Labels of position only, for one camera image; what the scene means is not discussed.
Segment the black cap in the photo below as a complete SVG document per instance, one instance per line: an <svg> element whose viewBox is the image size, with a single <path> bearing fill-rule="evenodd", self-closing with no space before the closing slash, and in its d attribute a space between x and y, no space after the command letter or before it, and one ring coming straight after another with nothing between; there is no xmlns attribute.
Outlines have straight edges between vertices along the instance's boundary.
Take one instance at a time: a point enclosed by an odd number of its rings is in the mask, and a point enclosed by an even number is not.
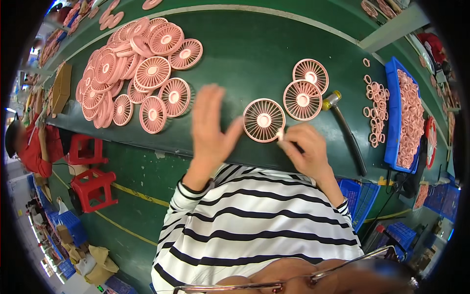
<svg viewBox="0 0 470 294"><path fill-rule="evenodd" d="M18 128L21 122L19 120L14 120L5 132L5 149L7 150L8 156L10 158L16 153L15 150L15 140L18 135Z"/></svg>

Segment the red plastic stool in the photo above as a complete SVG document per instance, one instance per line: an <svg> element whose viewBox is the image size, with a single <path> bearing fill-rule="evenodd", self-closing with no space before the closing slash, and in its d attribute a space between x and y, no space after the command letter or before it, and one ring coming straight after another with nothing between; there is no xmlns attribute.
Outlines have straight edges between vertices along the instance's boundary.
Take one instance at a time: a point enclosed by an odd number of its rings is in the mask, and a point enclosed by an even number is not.
<svg viewBox="0 0 470 294"><path fill-rule="evenodd" d="M88 148L90 140L94 140L94 151ZM70 165L108 163L108 159L103 157L102 153L103 140L75 134L72 136L69 154L65 156L65 161Z"/></svg>
<svg viewBox="0 0 470 294"><path fill-rule="evenodd" d="M81 179L85 177L88 177L89 180L82 182ZM90 213L103 207L116 204L118 200L111 198L111 183L115 180L115 173L104 173L97 168L91 168L77 175L70 184L80 198L83 212ZM105 201L100 199L100 196L103 195L100 188L104 188ZM90 200L92 199L96 199L100 203L92 207L90 206Z"/></svg>

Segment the eyeglass frame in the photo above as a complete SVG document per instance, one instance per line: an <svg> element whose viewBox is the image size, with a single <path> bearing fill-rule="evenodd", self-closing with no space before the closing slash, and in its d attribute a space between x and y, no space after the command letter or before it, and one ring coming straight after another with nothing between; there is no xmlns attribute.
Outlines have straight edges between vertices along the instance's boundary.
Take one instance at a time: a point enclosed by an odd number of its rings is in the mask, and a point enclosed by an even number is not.
<svg viewBox="0 0 470 294"><path fill-rule="evenodd" d="M246 284L246 285L230 285L230 286L220 286L220 285L212 285L212 286L197 286L197 285L185 285L185 286L177 286L173 289L173 294L178 294L179 291L184 291L185 293L201 293L201 292L213 292L213 291L230 291L230 290L256 290L256 289L281 289L283 287L283 284L288 282L289 280L295 279L295 278L302 278L302 277L310 277L312 281L318 281L319 279L331 274L332 272L336 271L337 269L340 269L344 267L347 264L350 264L352 262L358 261L358 260L364 260L364 259L369 259L369 258L382 258L382 259L390 259L394 257L393 261L399 262L397 253L395 251L395 247L392 245L389 246L384 246L379 249L376 249L368 254L365 254L363 256L345 261L344 263L335 266L333 268L327 269L327 270L321 270L318 272L315 272L310 275L304 275L304 276L296 276L292 277L290 279L284 280L284 281L276 281L276 282L270 282L270 283L251 283L251 284ZM410 279L409 284L414 287L418 288L418 283L416 279L413 277Z"/></svg>

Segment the green table surface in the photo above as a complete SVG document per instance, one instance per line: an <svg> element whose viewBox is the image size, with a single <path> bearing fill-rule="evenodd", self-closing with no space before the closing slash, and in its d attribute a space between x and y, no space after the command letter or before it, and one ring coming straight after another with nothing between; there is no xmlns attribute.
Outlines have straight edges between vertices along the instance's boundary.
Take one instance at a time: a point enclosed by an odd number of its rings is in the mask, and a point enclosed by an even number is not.
<svg viewBox="0 0 470 294"><path fill-rule="evenodd" d="M387 83L384 66L367 52L327 31L295 20L261 13L235 10L196 11L170 15L167 19L183 29L185 38L198 39L204 47L203 57L194 68L175 71L172 77L184 79L193 91L207 83L218 83L227 89L222 106L222 130L233 118L242 115L245 107L255 99L269 98L282 105L282 95L292 81L294 65L300 59L313 58L321 62L329 74L329 88L324 97L333 90L338 90L343 95L338 105L356 136L366 162L368 175L365 179L375 182L381 176L386 176L388 164L383 161L385 144L372 148L368 142L370 124L369 119L362 115L362 109L372 103L365 97L366 84L363 77L368 74L374 81L385 86ZM93 122L85 120L80 104L75 101L75 88L90 54L103 46L106 40L107 38L103 38L96 41L68 61L72 65L71 97L63 113L58 114L56 119L49 119L49 123L104 140L191 156L190 113L172 119L163 132L155 135L142 129L138 118L139 105L135 105L132 119L123 127L112 124L107 129L96 129ZM369 68L362 65L363 58L370 60ZM125 83L122 94L126 93L127 85L128 82ZM286 114L287 127L297 123L299 121ZM325 136L329 162L335 174L360 179L334 114L321 112L309 123ZM442 154L436 157L434 167L442 159L445 162L445 152L443 148L440 149ZM257 143L245 135L227 161L295 171L276 143ZM437 171L431 170L429 175L437 178Z"/></svg>

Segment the striped shirt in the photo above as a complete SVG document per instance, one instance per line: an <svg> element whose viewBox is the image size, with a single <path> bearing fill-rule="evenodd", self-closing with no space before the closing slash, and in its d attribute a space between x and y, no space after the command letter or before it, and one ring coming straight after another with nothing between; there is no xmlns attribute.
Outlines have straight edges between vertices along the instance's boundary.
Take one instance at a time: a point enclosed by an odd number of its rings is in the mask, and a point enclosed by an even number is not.
<svg viewBox="0 0 470 294"><path fill-rule="evenodd" d="M346 198L333 207L304 175L223 165L204 191L178 182L151 276L164 291L248 277L284 257L317 264L363 254Z"/></svg>

